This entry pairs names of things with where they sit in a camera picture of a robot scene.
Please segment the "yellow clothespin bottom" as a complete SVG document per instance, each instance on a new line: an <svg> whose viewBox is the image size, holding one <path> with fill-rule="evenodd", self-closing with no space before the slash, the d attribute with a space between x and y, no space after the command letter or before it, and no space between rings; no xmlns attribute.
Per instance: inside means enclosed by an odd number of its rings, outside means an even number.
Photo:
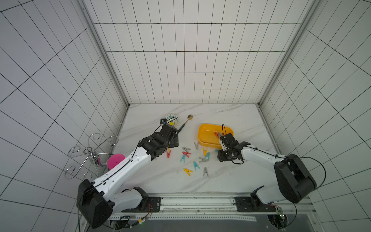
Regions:
<svg viewBox="0 0 371 232"><path fill-rule="evenodd" d="M193 173L192 170L189 170L187 168L184 168L184 171L187 173L188 176L191 176L191 173Z"/></svg>

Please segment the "blue yellow patterned bowl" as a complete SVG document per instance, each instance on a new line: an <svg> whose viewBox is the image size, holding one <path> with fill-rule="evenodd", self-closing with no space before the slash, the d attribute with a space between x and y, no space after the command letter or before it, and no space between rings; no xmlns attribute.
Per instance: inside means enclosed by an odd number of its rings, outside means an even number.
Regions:
<svg viewBox="0 0 371 232"><path fill-rule="evenodd" d="M168 114L165 116L167 124L175 126L179 123L179 118L176 114Z"/></svg>

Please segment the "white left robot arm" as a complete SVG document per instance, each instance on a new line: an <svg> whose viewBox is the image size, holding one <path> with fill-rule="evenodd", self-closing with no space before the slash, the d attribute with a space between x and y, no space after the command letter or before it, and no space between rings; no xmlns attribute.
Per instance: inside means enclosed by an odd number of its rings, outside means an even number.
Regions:
<svg viewBox="0 0 371 232"><path fill-rule="evenodd" d="M115 213L151 210L148 194L140 187L121 193L118 190L145 165L167 149L177 147L178 134L176 127L164 124L159 132L140 140L135 150L109 172L94 181L86 179L80 183L76 206L90 228L100 227Z"/></svg>

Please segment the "grey clothespin bottom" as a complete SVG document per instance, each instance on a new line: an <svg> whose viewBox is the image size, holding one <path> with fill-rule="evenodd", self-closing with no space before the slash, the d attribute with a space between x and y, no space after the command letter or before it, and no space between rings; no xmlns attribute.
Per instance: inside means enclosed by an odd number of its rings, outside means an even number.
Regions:
<svg viewBox="0 0 371 232"><path fill-rule="evenodd" d="M207 167L204 167L204 169L203 169L203 176L204 177L208 177L209 176Z"/></svg>

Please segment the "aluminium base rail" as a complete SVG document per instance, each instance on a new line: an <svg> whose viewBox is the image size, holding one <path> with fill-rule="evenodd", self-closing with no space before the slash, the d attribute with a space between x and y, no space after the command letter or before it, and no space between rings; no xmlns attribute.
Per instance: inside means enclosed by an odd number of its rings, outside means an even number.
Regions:
<svg viewBox="0 0 371 232"><path fill-rule="evenodd" d="M280 201L268 205L252 206L247 193L163 193L150 194L144 204L136 208L123 206L122 201L115 197L113 212L98 210L97 219L90 222L98 228L106 221L128 221L139 219L152 220L250 220L255 221L256 215L273 215L293 221L299 215L313 215L315 209L309 198L301 203L293 204Z"/></svg>

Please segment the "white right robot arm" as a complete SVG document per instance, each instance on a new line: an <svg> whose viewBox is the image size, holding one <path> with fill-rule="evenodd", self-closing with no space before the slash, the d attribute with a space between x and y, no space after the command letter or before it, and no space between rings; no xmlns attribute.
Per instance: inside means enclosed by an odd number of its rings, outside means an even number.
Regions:
<svg viewBox="0 0 371 232"><path fill-rule="evenodd" d="M288 200L294 204L317 189L317 183L301 158L295 154L273 155L260 150L248 142L239 143L231 133L219 135L222 147L217 158L220 162L231 161L239 164L251 161L275 174L270 185L261 185L251 193L257 203L268 205L272 202Z"/></svg>

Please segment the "pink cup on rack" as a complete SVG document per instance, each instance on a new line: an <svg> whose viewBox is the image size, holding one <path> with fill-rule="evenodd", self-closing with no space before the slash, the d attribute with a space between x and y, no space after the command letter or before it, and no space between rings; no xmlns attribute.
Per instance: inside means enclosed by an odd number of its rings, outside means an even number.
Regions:
<svg viewBox="0 0 371 232"><path fill-rule="evenodd" d="M109 170L115 168L120 164L126 157L123 154L114 154L107 161L107 167Z"/></svg>

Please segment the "yellow plastic storage box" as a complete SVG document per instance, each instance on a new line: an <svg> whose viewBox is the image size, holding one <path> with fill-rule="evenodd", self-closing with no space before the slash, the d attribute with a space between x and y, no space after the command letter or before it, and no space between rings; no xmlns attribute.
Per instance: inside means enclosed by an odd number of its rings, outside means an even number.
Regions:
<svg viewBox="0 0 371 232"><path fill-rule="evenodd" d="M215 133L231 133L234 135L234 131L229 127L222 128L222 125L202 124L199 126L197 135L199 144L203 147L222 149L219 138Z"/></svg>

